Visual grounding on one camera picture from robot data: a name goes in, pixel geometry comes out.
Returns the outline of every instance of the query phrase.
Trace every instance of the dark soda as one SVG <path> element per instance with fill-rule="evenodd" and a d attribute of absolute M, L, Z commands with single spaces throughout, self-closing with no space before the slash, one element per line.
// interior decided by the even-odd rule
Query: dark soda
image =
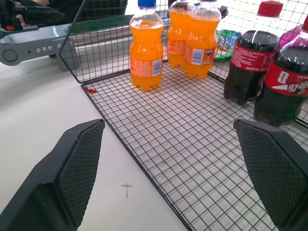
<path fill-rule="evenodd" d="M 254 118 L 276 127 L 291 123 L 307 99 L 308 48 L 282 48 L 275 54 L 256 100 Z"/>
<path fill-rule="evenodd" d="M 254 100 L 278 46 L 279 38 L 269 32 L 249 30 L 240 36 L 225 80 L 225 99 L 239 105 Z"/>

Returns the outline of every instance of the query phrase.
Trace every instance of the bottle cap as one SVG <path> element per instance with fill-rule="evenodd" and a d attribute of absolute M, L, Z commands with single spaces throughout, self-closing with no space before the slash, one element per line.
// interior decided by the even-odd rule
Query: bottle cap
<path fill-rule="evenodd" d="M 303 23 L 302 30 L 308 31 L 308 16 Z"/>
<path fill-rule="evenodd" d="M 156 6 L 156 0 L 138 0 L 138 6 L 155 7 Z"/>
<path fill-rule="evenodd" d="M 263 1 L 258 10 L 258 15 L 265 17 L 279 17 L 283 4 L 278 1 Z"/>

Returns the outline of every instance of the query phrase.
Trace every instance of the cola bottle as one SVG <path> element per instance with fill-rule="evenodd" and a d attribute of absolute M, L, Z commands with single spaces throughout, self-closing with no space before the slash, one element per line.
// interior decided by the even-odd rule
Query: cola bottle
<path fill-rule="evenodd" d="M 308 17 L 300 34 L 275 54 L 256 99 L 254 118 L 273 126 L 295 120 L 308 99 Z"/>
<path fill-rule="evenodd" d="M 275 31 L 282 7 L 283 4 L 277 1 L 262 2 L 255 27 L 238 37 L 224 84 L 225 99 L 233 99 L 243 105 L 257 97 L 279 47 Z"/>

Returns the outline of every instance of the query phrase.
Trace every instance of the wire basket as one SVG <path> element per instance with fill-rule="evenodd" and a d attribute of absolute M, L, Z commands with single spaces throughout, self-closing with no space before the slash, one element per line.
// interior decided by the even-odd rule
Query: wire basket
<path fill-rule="evenodd" d="M 182 69 L 164 63 L 161 86 L 142 92 L 132 87 L 129 76 L 128 23 L 138 9 L 137 1 L 115 1 L 102 8 L 96 5 L 96 13 L 106 12 L 103 18 L 89 14 L 93 6 L 83 2 L 65 40 L 71 46 L 63 46 L 60 53 L 72 75 L 187 229 L 277 231 L 249 179 L 232 127 L 235 119 L 253 119 L 253 104 L 243 107 L 223 98 L 228 52 L 220 54 L 211 77 L 203 80 L 188 79 Z M 252 28 L 260 2 L 219 0 L 218 6 L 226 6 L 228 15 L 218 31 Z M 303 23 L 308 13 L 302 1 L 281 2 L 278 35 Z M 164 60 L 170 4 L 156 2 L 165 25 Z M 308 151 L 305 126 L 308 103 L 296 123 L 281 128 Z"/>

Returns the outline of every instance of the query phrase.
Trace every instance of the green object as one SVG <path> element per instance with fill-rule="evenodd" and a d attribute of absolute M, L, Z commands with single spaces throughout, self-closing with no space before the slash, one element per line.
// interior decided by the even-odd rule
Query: green object
<path fill-rule="evenodd" d="M 104 30 L 118 26 L 127 26 L 132 17 L 132 15 L 124 15 L 77 22 L 73 27 L 72 33 L 80 34 L 84 32 Z"/>
<path fill-rule="evenodd" d="M 233 30 L 218 30 L 217 35 L 217 49 L 215 53 L 216 60 L 225 60 L 231 58 L 235 42 L 241 33 Z"/>

